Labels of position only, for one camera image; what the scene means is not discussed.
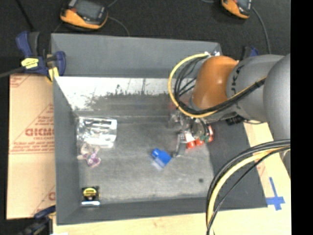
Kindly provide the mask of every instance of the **blue clamp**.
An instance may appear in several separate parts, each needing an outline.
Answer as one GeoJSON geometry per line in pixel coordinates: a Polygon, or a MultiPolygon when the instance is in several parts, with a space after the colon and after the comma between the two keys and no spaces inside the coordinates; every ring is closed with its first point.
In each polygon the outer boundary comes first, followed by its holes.
{"type": "Polygon", "coordinates": [[[47,62],[54,62],[54,66],[58,68],[59,75],[63,75],[66,68],[65,53],[63,51],[57,51],[52,57],[44,59],[42,56],[38,55],[37,44],[39,32],[21,32],[16,38],[16,44],[24,54],[25,58],[36,58],[38,62],[33,64],[31,67],[24,67],[23,71],[25,73],[39,73],[52,79],[49,74],[49,67],[47,67],[47,62]]]}
{"type": "Polygon", "coordinates": [[[154,158],[154,161],[160,165],[162,168],[165,167],[169,161],[172,159],[170,155],[166,151],[161,151],[158,148],[155,148],[152,153],[152,157],[154,158]]]}

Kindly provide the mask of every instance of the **orange device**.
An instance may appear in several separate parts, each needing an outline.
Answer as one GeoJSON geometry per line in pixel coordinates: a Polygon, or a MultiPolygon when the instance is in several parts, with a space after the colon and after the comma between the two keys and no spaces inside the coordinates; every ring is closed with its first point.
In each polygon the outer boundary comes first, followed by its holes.
{"type": "Polygon", "coordinates": [[[252,0],[221,0],[221,3],[228,12],[241,19],[250,17],[252,0]]]}
{"type": "Polygon", "coordinates": [[[105,6],[88,0],[69,0],[62,9],[62,21],[77,30],[100,29],[108,19],[105,6]]]}

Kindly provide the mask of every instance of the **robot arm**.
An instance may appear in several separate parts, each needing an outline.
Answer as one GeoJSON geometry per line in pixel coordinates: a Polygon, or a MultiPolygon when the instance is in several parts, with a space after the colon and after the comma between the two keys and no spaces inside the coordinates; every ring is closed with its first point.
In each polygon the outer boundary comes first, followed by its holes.
{"type": "MultiPolygon", "coordinates": [[[[183,114],[206,123],[240,116],[267,122],[275,141],[290,139],[290,59],[290,54],[253,56],[240,62],[208,56],[197,74],[189,105],[177,96],[172,100],[183,114]]],[[[283,162],[291,175],[290,153],[283,162]]]]}

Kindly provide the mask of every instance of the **blue tape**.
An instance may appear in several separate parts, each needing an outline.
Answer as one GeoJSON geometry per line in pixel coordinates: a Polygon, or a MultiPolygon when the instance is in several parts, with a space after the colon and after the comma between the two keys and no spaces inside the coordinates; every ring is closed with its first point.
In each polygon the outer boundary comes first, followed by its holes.
{"type": "Polygon", "coordinates": [[[273,192],[274,192],[274,197],[266,198],[266,203],[267,203],[267,205],[274,205],[275,210],[279,211],[282,209],[281,204],[284,204],[285,200],[283,197],[279,197],[277,195],[277,191],[276,191],[272,177],[269,177],[269,181],[270,181],[270,184],[271,184],[273,192]]]}

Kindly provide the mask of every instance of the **black device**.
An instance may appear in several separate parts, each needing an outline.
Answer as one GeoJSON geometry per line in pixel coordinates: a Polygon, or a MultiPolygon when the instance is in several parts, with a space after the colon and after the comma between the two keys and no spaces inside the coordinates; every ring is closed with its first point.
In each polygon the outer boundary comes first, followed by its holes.
{"type": "Polygon", "coordinates": [[[89,0],[67,0],[61,8],[60,19],[77,30],[97,30],[106,23],[108,11],[89,0]]]}

